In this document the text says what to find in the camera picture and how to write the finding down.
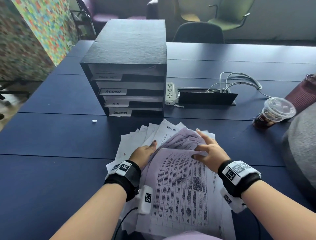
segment desk organizer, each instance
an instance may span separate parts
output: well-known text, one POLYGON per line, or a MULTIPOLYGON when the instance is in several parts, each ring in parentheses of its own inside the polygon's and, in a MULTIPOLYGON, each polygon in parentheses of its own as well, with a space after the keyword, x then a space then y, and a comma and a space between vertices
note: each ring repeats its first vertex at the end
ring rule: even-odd
POLYGON ((80 65, 107 116, 163 117, 165 20, 110 20, 80 65))

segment table surface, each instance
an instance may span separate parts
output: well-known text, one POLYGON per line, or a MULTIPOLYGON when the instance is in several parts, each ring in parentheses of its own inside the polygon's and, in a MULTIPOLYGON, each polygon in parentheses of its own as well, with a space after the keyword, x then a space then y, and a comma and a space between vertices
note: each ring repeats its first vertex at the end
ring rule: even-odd
MULTIPOLYGON (((120 135, 162 120, 105 116, 79 64, 92 43, 79 41, 0 133, 4 239, 49 239, 102 186, 120 135)), ((314 72, 316 47, 167 43, 167 58, 167 81, 176 86, 209 87, 222 71, 237 71, 259 80, 265 94, 284 97, 314 72)), ((239 93, 236 106, 167 106, 164 116, 215 133, 232 159, 251 164, 271 186, 312 209, 282 160, 290 123, 257 131, 250 118, 265 98, 246 85, 231 90, 239 93)), ((249 210, 233 213, 233 221, 237 239, 258 237, 249 210)), ((271 239, 261 229, 262 239, 271 239)))

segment hand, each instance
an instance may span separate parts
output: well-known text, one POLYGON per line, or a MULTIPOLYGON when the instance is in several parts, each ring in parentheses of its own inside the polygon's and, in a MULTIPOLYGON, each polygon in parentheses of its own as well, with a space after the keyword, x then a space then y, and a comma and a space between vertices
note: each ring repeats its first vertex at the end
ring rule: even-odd
POLYGON ((195 151, 204 151, 207 152, 207 156, 202 156, 200 154, 192 155, 192 158, 202 162, 206 165, 211 171, 217 173, 219 166, 227 161, 230 160, 230 157, 227 153, 222 149, 218 143, 207 136, 206 134, 202 133, 199 129, 196 129, 197 133, 204 139, 207 145, 198 145, 195 148, 195 151))
POLYGON ((131 161, 136 163, 140 169, 148 163, 149 157, 156 151, 157 141, 153 141, 150 146, 142 146, 137 148, 130 156, 131 161))

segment plastic cup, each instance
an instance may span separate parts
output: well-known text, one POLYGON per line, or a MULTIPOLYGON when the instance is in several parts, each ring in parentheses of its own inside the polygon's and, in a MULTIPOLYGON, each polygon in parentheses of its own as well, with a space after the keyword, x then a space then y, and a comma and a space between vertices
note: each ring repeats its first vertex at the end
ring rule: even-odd
POLYGON ((252 122, 258 129, 267 129, 275 123, 296 115, 296 109, 292 103, 284 98, 269 98, 264 102, 264 108, 252 122))

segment black wrist strap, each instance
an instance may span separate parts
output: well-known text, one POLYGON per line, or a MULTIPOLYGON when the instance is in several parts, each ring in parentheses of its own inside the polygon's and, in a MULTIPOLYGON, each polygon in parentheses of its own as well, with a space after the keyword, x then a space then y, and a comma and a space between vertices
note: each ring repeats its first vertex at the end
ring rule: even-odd
POLYGON ((241 178, 237 185, 234 185, 224 174, 222 173, 224 169, 234 162, 233 160, 225 161, 218 168, 218 176, 223 180, 223 185, 227 192, 235 198, 241 198, 241 194, 246 191, 252 184, 256 181, 261 180, 258 173, 250 173, 245 177, 241 178))
POLYGON ((116 183, 116 184, 121 185, 127 194, 126 202, 128 202, 129 200, 133 199, 135 197, 135 195, 138 193, 141 170, 136 163, 134 163, 130 160, 128 160, 126 162, 132 164, 134 171, 128 172, 131 174, 128 174, 126 176, 121 176, 118 174, 110 174, 105 179, 104 184, 116 183))

